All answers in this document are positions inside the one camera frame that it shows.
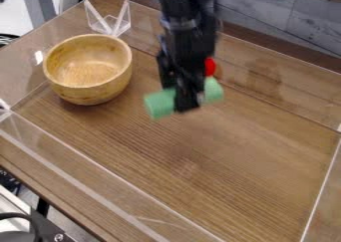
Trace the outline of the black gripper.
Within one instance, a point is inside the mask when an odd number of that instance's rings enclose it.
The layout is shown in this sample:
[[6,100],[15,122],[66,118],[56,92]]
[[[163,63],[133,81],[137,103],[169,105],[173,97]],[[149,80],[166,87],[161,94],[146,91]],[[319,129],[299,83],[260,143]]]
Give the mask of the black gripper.
[[189,30],[166,29],[161,35],[162,48],[158,53],[161,82],[165,89],[176,84],[174,108],[180,113],[201,106],[205,59],[214,54],[216,36],[216,18],[204,18],[198,26]]

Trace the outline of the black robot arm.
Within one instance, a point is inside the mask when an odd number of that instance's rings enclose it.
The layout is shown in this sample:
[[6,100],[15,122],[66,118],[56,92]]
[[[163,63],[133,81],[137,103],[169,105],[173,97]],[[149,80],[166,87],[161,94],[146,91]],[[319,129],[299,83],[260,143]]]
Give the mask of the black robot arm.
[[201,106],[205,78],[213,74],[217,42],[216,0],[159,0],[159,73],[165,89],[174,89],[174,110]]

